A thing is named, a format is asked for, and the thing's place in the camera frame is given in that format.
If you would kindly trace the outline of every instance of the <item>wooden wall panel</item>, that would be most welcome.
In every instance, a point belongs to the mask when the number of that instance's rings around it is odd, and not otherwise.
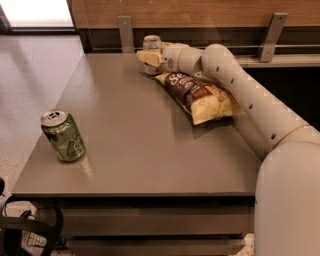
[[[286,26],[319,26],[319,0],[69,0],[78,28],[266,27],[273,12],[289,14]]]

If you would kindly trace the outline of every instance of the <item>chair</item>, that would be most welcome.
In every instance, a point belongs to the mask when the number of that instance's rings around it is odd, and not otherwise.
[[[11,195],[5,195],[3,194],[4,187],[5,182],[0,177],[0,255],[50,255],[55,248],[62,230],[63,216],[61,211],[55,205],[48,201],[41,200],[37,202],[31,202],[28,200],[16,199]],[[24,211],[20,217],[6,216],[7,204],[15,201],[31,202],[32,204],[39,203],[39,205],[41,206],[41,214],[39,214],[39,216],[37,214],[34,219],[30,219],[31,211]],[[36,250],[32,251],[36,251],[37,254],[34,254],[34,252],[30,252],[30,250],[26,250],[26,244],[24,244],[24,246],[22,245],[23,234],[32,234],[33,238],[38,237],[42,239],[42,242],[45,241],[45,243],[43,244],[27,244],[27,246],[34,246]]]

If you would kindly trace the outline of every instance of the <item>white floor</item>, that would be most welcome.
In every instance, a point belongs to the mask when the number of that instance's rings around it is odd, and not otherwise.
[[[83,56],[78,36],[0,36],[0,176],[6,191],[41,134],[40,116],[56,106]],[[238,256],[253,255],[252,234],[246,242]]]

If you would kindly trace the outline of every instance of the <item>snack bag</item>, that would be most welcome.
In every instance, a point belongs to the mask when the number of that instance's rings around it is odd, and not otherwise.
[[[229,91],[214,84],[196,80],[183,73],[164,73],[156,78],[191,114],[195,125],[244,113]]]

